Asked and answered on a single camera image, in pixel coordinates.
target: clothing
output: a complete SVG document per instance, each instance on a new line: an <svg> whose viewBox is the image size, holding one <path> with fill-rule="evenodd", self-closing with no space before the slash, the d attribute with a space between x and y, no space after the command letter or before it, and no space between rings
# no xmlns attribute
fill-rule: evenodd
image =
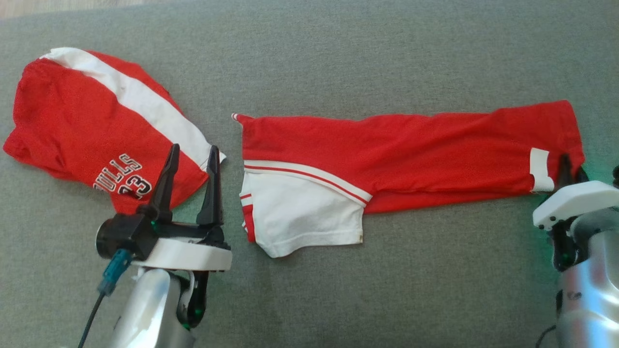
<svg viewBox="0 0 619 348"><path fill-rule="evenodd" d="M272 257L308 245L361 243L363 212L552 191L561 154L569 154L574 173L584 162L576 117L564 100L362 121L233 118L243 126L241 195L251 197L245 224L254 225L248 235Z"/></svg>
<svg viewBox="0 0 619 348"><path fill-rule="evenodd" d="M109 192L121 213L148 202L174 143L181 155L171 207L208 179L210 144L135 63L53 49L25 67L13 118L7 154L55 178Z"/></svg>

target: gray fabric surface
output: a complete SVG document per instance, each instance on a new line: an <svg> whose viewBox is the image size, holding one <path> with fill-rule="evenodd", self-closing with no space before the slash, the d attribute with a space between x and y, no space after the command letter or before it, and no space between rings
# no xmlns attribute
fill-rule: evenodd
<svg viewBox="0 0 619 348"><path fill-rule="evenodd" d="M196 347L527 347L554 320L550 247L530 225L540 198L366 216L362 245L270 259L241 228L230 113L359 120L565 98L586 168L609 182L619 163L618 20L612 0L234 0L7 20L0 138L13 127L23 67L53 47L138 62L170 91L229 156L233 268L209 282ZM0 346L73 347L106 265L93 239L112 206L3 153L0 168ZM176 218L192 221L200 199ZM106 346L133 271L103 302L88 347Z"/></svg>

